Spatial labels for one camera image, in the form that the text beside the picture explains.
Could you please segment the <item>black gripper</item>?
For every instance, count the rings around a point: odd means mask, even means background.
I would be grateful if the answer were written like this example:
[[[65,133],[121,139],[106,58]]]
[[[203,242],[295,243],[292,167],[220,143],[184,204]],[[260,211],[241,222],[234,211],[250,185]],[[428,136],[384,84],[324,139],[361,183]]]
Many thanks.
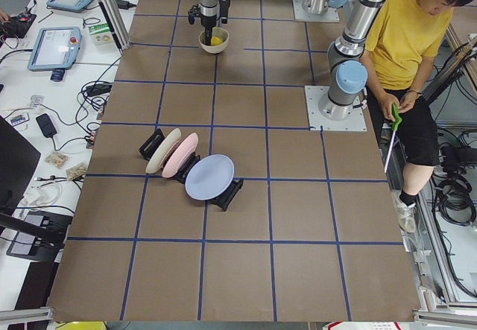
[[[204,30],[203,44],[211,45],[213,37],[213,28],[217,25],[218,6],[207,7],[202,4],[194,4],[188,10],[188,22],[190,25],[195,23],[196,19],[200,20]]]

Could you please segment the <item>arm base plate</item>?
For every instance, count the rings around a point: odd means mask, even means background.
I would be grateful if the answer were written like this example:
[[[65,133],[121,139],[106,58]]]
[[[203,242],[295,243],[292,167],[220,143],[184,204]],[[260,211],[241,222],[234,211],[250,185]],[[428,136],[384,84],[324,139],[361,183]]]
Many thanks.
[[[305,86],[306,108],[311,131],[367,132],[362,102],[338,106],[329,100],[328,86]]]
[[[336,9],[328,7],[325,0],[292,0],[294,20],[298,22],[338,23]]]

